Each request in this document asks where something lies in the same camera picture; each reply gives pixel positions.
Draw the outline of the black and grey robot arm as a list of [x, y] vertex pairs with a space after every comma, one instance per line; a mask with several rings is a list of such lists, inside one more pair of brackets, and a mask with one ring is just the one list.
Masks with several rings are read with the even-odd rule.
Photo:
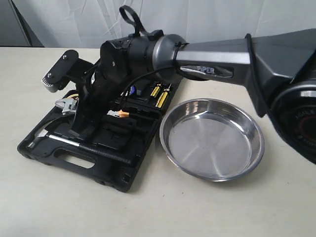
[[187, 43], [179, 35], [131, 35], [101, 45], [98, 62], [78, 84], [71, 131], [99, 123], [114, 100], [140, 79], [214, 80], [246, 88], [259, 117], [310, 162], [316, 160], [316, 31]]

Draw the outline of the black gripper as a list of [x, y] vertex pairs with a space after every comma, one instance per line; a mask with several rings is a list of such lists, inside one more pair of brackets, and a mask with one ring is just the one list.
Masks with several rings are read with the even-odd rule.
[[113, 82], [102, 74], [92, 74], [85, 78], [85, 84], [78, 86], [79, 101], [70, 133], [75, 137], [83, 136], [87, 129], [96, 124], [113, 96]]

